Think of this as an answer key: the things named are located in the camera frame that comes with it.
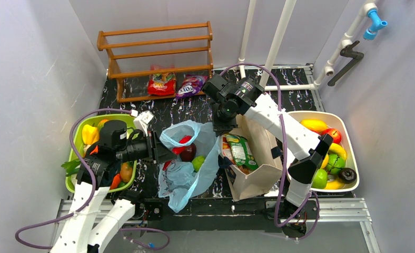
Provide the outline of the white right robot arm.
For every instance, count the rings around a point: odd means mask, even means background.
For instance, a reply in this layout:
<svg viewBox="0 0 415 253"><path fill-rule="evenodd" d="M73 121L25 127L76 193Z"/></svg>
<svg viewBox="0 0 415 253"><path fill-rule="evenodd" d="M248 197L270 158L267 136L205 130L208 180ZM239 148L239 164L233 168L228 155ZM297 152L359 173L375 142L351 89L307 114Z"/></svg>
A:
<svg viewBox="0 0 415 253"><path fill-rule="evenodd" d="M233 84L214 74L205 82L202 91L213 101L213 131L217 136L236 128L236 116L242 115L271 133L294 155L297 162L287 169L291 181L285 200L292 206L302 206L333 138L304 127L251 78L245 77Z"/></svg>

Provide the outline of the beige canvas tote bag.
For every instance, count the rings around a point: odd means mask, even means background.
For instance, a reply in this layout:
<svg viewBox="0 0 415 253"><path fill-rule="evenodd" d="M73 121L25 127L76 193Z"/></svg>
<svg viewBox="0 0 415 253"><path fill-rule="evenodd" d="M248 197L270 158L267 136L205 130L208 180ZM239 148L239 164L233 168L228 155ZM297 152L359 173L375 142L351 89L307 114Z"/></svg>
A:
<svg viewBox="0 0 415 253"><path fill-rule="evenodd" d="M238 127L220 137L219 160L234 201L268 193L282 175L276 138L253 120L237 120Z"/></svg>

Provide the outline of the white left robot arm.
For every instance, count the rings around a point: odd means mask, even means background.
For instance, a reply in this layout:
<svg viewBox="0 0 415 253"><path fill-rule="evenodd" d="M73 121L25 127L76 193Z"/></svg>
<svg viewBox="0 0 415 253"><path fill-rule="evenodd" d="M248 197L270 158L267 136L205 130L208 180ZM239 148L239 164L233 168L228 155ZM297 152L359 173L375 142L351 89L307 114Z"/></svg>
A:
<svg viewBox="0 0 415 253"><path fill-rule="evenodd" d="M119 195L102 221L93 225L121 164L136 160L165 163L176 158L156 132L147 130L149 121L136 117L136 128L131 134L124 121L110 120L104 124L99 140L85 153L76 177L70 218L51 252L103 252L123 224L134 216L140 195L127 190Z"/></svg>

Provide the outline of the red chili pepper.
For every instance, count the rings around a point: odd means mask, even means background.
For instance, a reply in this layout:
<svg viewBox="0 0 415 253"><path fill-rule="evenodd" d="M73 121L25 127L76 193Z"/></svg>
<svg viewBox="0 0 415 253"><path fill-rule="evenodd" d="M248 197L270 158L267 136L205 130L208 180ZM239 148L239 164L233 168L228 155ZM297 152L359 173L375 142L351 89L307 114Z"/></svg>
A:
<svg viewBox="0 0 415 253"><path fill-rule="evenodd" d="M192 139L192 136L186 135L185 137L183 137L180 141L179 144L183 144L182 147L175 147L172 149L172 152L176 155L179 155L181 152L183 152L186 147L188 147L188 142ZM168 166L170 165L172 161L167 161L165 162L164 166L163 166L163 171L166 171Z"/></svg>

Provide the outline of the orange snack bag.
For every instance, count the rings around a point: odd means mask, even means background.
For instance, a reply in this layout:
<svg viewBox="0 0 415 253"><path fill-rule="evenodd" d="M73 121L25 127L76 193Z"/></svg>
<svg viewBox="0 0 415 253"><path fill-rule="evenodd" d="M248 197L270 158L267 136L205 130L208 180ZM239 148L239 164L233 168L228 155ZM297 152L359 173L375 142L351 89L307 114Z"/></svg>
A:
<svg viewBox="0 0 415 253"><path fill-rule="evenodd" d="M223 153L223 156L226 157L232 164L235 164L233 155L232 155L231 146L227 142L226 137L222 138L222 153Z"/></svg>

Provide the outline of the dark red apple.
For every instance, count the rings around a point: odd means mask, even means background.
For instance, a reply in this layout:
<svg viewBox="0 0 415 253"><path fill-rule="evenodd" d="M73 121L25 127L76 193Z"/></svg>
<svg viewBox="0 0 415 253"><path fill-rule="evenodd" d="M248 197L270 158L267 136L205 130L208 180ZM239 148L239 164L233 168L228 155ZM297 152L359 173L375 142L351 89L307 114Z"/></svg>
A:
<svg viewBox="0 0 415 253"><path fill-rule="evenodd" d="M191 145L185 147L185 149L179 154L179 157L183 162L192 162L196 157L196 152L196 145L192 143Z"/></svg>

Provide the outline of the green Fox's candy bag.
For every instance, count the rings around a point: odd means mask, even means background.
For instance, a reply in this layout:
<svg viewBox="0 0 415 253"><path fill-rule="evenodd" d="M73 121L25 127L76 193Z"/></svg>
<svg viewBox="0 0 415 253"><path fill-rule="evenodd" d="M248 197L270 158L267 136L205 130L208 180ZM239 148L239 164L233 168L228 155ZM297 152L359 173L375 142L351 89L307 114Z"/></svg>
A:
<svg viewBox="0 0 415 253"><path fill-rule="evenodd" d="M236 166L249 171L254 171L259 167L251 152L248 140L245 137L235 134L226 134L225 137L231 146Z"/></svg>

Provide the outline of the light blue plastic bag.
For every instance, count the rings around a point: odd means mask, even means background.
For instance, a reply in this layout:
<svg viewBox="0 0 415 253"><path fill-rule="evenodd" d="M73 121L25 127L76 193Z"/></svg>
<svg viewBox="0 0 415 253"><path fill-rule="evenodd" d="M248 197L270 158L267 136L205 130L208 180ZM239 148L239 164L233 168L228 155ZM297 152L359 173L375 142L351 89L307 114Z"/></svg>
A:
<svg viewBox="0 0 415 253"><path fill-rule="evenodd" d="M182 147L179 141L186 135L192 136L188 145L196 145L196 157L204 156L205 162L199 172L195 172L192 162L183 162L180 157L174 159L163 171L159 166L158 196L169 198L168 207L175 213L180 212L191 197L196 197L210 187L219 169L218 156L221 153L220 137L215 136L213 123L198 123L192 120L174 124L163 130L160 141L170 150Z"/></svg>

